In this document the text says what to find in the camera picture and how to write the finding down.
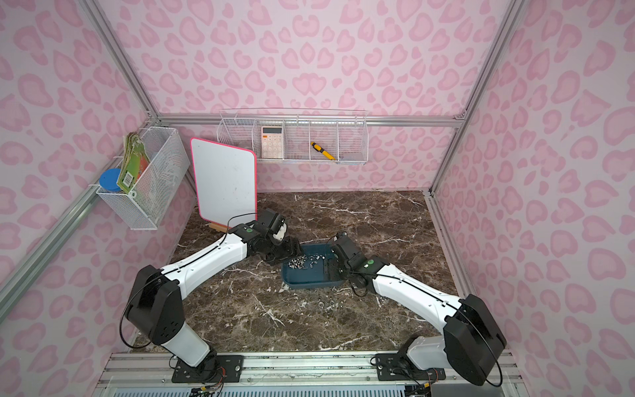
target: aluminum frame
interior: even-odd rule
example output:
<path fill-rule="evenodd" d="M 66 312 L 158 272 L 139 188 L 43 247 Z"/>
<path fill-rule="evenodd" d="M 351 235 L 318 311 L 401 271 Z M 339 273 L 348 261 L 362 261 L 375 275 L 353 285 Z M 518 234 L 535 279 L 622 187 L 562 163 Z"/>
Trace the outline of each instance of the aluminum frame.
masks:
<path fill-rule="evenodd" d="M 509 41 L 512 39 L 512 36 L 516 31 L 516 27 L 522 20 L 528 4 L 529 0 L 509 1 L 507 11 L 505 12 L 505 15 L 501 20 L 498 32 L 496 33 L 487 57 L 485 58 L 485 63 L 479 71 L 479 74 L 476 78 L 476 83 L 474 84 L 474 87 L 470 92 L 470 96 L 467 99 L 465 110 L 463 111 L 463 113 L 461 113 L 461 115 L 459 115 L 459 118 L 463 119 L 463 124 L 452 136 L 450 144 L 448 145 L 448 150 L 443 156 L 443 160 L 441 161 L 439 170 L 437 171 L 437 174 L 432 181 L 432 185 L 430 186 L 430 192 L 432 193 L 432 195 L 434 195 L 434 193 L 441 185 L 445 177 L 445 173 L 448 171 L 452 159 L 454 158 L 454 155 L 463 139 L 463 136 L 465 135 L 465 131 L 470 125 L 470 121 L 474 115 L 474 112 L 478 108 L 481 99 L 483 99 L 485 95 L 485 91 L 487 90 L 487 86 L 490 83 L 491 77 L 496 71 L 496 67 L 505 55 L 505 51 L 507 50 Z"/>
<path fill-rule="evenodd" d="M 140 128 L 148 128 L 155 123 L 155 119 L 147 119 Z M 122 155 L 123 148 L 117 156 Z M 98 175 L 116 166 L 118 162 L 120 162 L 120 159 L 114 157 L 102 168 Z M 40 240 L 35 249 L 16 266 L 9 280 L 0 289 L 0 323 L 4 321 L 24 293 L 42 274 L 49 262 L 62 249 L 82 221 L 91 213 L 99 201 L 97 189 L 98 186 L 96 184 L 89 185 Z"/>
<path fill-rule="evenodd" d="M 221 120 L 220 114 L 161 114 L 157 109 L 154 101 L 152 100 L 149 92 L 145 89 L 143 82 L 137 74 L 133 64 L 131 63 L 128 55 L 121 46 L 119 39 L 116 37 L 112 25 L 105 17 L 103 9 L 98 3 L 98 0 L 77 0 L 82 7 L 86 16 L 91 21 L 93 28 L 96 30 L 100 39 L 105 47 L 108 49 L 116 67 L 121 71 L 124 79 L 131 87 L 131 92 L 135 96 L 138 103 L 142 106 L 142 109 L 148 115 L 143 127 L 153 125 L 166 125 L 166 124 L 218 124 Z M 448 259 L 450 270 L 452 272 L 455 284 L 459 290 L 459 294 L 465 295 L 467 293 L 473 293 L 474 287 L 467 277 L 465 268 L 462 265 L 462 261 L 459 255 L 460 250 L 457 249 L 451 236 L 447 233 L 447 225 L 443 220 L 441 211 L 434 198 L 435 192 L 443 181 L 449 164 L 451 163 L 457 148 L 465 135 L 465 130 L 470 123 L 471 118 L 474 115 L 474 111 L 478 107 L 482 97 L 484 96 L 486 87 L 494 73 L 494 70 L 500 59 L 503 57 L 507 45 L 511 40 L 511 37 L 518 26 L 518 23 L 523 16 L 529 0 L 510 0 L 507 10 L 503 15 L 503 18 L 496 33 L 495 39 L 490 46 L 487 58 L 484 66 L 481 68 L 477 80 L 472 88 L 471 94 L 466 102 L 465 110 L 458 116 L 368 116 L 367 122 L 370 126 L 412 126 L 412 127 L 449 127 L 455 128 L 448 149 L 446 150 L 441 166 L 434 177 L 432 185 L 428 191 L 424 191 L 426 202 L 430 208 L 431 215 L 433 217 L 435 228 L 439 234 L 439 239 L 442 241 L 444 254 Z M 256 118 L 265 118 L 268 115 L 257 114 L 252 115 Z M 272 118 L 284 118 L 285 116 L 271 115 Z M 342 116 L 342 121 L 345 121 L 347 116 Z M 104 168 L 108 169 L 113 165 L 115 161 L 110 162 Z M 196 190 L 194 181 L 191 174 L 187 174 L 185 179 L 188 184 Z M 42 273 L 44 268 L 48 265 L 50 260 L 57 254 L 57 252 L 63 247 L 64 243 L 70 238 L 73 232 L 79 227 L 83 219 L 91 212 L 92 208 L 96 205 L 98 196 L 95 194 L 97 188 L 90 186 L 85 190 L 80 197 L 78 197 L 69 209 L 60 217 L 59 221 L 54 225 L 48 234 L 41 240 L 38 246 L 19 263 L 17 270 L 13 273 L 11 278 L 3 285 L 0 290 L 0 322 L 4 321 L 9 312 L 13 309 L 15 304 L 22 298 L 22 295 L 31 287 L 33 282 L 37 280 L 37 277 Z M 297 352 L 288 353 L 294 357 L 302 357 L 307 353 L 311 354 L 327 354 L 324 352 Z M 359 355 L 366 353 L 376 352 L 338 352 L 332 354 L 333 360 L 339 360 L 341 357 L 348 357 L 350 355 Z M 264 360 L 265 355 L 271 355 L 272 353 L 250 353 L 249 357 L 258 356 L 260 358 L 254 358 L 254 360 Z M 284 355 L 283 353 L 276 353 L 276 356 Z M 159 357 L 160 354 L 153 353 L 152 357 Z M 139 354 L 135 354 L 136 358 L 141 358 Z M 113 355 L 115 360 L 122 359 L 128 360 L 126 356 Z M 274 370 L 285 371 L 285 375 L 288 375 L 288 368 L 280 370 L 274 366 Z M 360 368 L 360 371 L 368 371 L 368 368 Z M 153 376 L 150 372 L 145 372 L 145 376 Z M 448 379 L 453 379 L 451 372 L 448 372 Z M 364 378 L 364 384 L 368 384 L 368 380 Z"/>
<path fill-rule="evenodd" d="M 355 121 L 359 116 L 338 115 L 320 116 L 316 114 L 303 114 L 302 119 L 337 119 L 337 121 Z M 159 115 L 161 125 L 169 124 L 220 124 L 222 116 L 220 113 L 198 114 L 198 113 L 164 113 Z M 295 121 L 297 114 L 241 114 L 241 119 L 276 119 Z M 464 120 L 453 116 L 365 116 L 368 126 L 390 126 L 390 127 L 450 127 L 460 128 Z"/>
<path fill-rule="evenodd" d="M 225 390 L 235 386 L 348 386 L 348 385 L 413 385 L 410 380 L 382 381 L 370 359 L 377 353 L 396 351 L 297 351 L 247 352 L 244 356 L 241 382 L 226 384 Z M 170 353 L 114 353 L 97 382 L 97 389 L 112 387 L 182 387 L 171 382 Z M 504 384 L 524 389 L 516 362 L 509 350 L 498 359 L 503 370 Z M 489 379 L 498 382 L 498 368 Z M 439 383 L 468 383 L 454 369 L 446 369 L 446 380 Z M 188 384 L 198 387 L 203 384 Z"/>
<path fill-rule="evenodd" d="M 112 61 L 115 63 L 124 80 L 131 88 L 132 94 L 142 109 L 146 111 L 149 118 L 156 119 L 159 111 L 150 97 L 150 93 L 145 89 L 141 77 L 137 74 L 128 54 L 123 49 L 121 42 L 112 28 L 112 25 L 106 18 L 102 7 L 98 0 L 77 0 L 82 7 L 86 16 L 91 21 L 95 32 L 102 40 L 104 46 L 108 49 Z"/>

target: blue lid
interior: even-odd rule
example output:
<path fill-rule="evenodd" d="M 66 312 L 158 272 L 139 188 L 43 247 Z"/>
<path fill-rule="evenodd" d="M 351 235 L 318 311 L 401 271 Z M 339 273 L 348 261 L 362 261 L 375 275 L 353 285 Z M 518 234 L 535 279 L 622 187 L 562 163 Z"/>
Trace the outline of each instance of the blue lid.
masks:
<path fill-rule="evenodd" d="M 99 185 L 104 189 L 111 192 L 120 192 L 121 188 L 117 185 L 117 179 L 119 179 L 119 168 L 111 168 L 104 171 L 101 177 L 99 177 Z"/>

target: brown marble table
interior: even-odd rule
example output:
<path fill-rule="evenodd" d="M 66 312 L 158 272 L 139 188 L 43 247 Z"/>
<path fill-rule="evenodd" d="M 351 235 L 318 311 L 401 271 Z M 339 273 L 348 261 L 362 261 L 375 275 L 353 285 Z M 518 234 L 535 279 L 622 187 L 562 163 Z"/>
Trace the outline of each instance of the brown marble table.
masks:
<path fill-rule="evenodd" d="M 301 242 L 326 242 L 337 231 L 347 231 L 365 254 L 375 253 L 410 276 L 456 294 L 421 192 L 259 194 L 258 209 L 264 208 L 282 213 L 287 233 Z M 173 261 L 221 235 L 195 209 Z M 217 351 L 395 349 L 414 333 L 438 335 L 430 324 L 392 300 L 353 295 L 348 283 L 290 290 L 279 267 L 255 257 L 203 283 L 184 306 L 188 324 Z M 137 344 L 144 339 L 140 337 Z M 152 345 L 146 349 L 160 350 Z"/>

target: whiteboard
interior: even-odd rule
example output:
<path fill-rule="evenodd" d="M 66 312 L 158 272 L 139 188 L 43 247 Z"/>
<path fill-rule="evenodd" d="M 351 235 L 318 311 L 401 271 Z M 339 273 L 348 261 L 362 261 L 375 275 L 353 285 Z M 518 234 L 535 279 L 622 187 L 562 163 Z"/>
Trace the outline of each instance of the whiteboard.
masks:
<path fill-rule="evenodd" d="M 192 166 L 201 218 L 234 227 L 256 219 L 256 154 L 250 150 L 192 138 Z"/>

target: white wire basket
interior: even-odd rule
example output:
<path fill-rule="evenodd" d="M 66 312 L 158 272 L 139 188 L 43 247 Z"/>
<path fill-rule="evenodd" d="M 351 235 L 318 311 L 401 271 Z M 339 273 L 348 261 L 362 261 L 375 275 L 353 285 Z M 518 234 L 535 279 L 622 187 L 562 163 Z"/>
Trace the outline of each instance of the white wire basket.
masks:
<path fill-rule="evenodd" d="M 190 166 L 174 128 L 150 127 L 142 135 L 150 164 L 128 194 L 101 186 L 97 194 L 133 230 L 156 230 Z"/>
<path fill-rule="evenodd" d="M 217 140 L 221 144 L 249 149 L 262 162 L 321 162 L 364 164 L 368 161 L 368 125 L 366 113 L 341 117 L 329 115 L 281 116 L 263 114 L 262 117 L 221 113 Z M 263 158 L 262 127 L 280 127 L 283 134 L 282 158 Z M 315 150 L 315 142 L 335 160 Z"/>

